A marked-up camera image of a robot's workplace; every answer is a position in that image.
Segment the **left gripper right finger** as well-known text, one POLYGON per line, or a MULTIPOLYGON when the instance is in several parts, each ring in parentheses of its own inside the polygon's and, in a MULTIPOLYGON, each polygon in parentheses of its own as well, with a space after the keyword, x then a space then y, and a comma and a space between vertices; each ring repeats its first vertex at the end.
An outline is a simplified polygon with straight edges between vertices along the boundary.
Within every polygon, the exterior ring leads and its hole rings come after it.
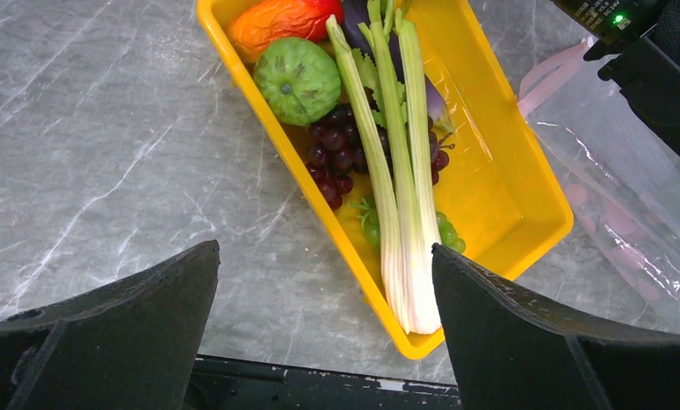
POLYGON ((432 277, 465 409, 680 409, 680 335, 603 319, 435 245, 432 277))

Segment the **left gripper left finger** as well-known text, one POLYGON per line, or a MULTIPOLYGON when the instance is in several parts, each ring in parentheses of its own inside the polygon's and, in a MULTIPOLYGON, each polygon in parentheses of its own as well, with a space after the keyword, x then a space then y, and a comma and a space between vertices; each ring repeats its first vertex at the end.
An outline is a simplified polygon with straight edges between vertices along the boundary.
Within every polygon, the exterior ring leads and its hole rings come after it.
POLYGON ((0 321, 0 409, 182 409, 220 246, 0 321))

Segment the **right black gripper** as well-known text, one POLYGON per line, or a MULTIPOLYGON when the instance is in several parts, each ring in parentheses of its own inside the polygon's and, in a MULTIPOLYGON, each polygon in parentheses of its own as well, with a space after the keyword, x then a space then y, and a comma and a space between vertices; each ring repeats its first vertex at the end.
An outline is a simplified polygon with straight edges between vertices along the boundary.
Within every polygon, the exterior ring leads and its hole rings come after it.
POLYGON ((680 0, 555 0, 593 34, 587 62, 604 57, 604 81, 617 84, 632 112, 680 156, 680 0))

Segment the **clear zip top bag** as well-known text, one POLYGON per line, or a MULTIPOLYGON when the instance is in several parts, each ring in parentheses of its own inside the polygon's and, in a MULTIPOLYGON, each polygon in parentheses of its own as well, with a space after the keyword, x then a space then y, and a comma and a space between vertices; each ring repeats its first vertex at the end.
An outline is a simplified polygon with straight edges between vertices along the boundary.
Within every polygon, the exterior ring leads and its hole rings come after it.
POLYGON ((585 61, 585 37, 534 66, 518 108, 577 221, 625 281, 680 333, 680 173, 619 88, 585 61))

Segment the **celery stalk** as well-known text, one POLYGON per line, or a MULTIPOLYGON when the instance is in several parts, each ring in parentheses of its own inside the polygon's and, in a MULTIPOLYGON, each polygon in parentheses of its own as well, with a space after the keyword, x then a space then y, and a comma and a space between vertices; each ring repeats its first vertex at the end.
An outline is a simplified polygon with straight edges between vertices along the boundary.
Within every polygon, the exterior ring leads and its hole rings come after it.
POLYGON ((325 25, 369 168, 386 301, 405 333, 432 334, 441 319, 431 248, 441 236, 416 26, 392 1, 353 1, 343 23, 325 25))

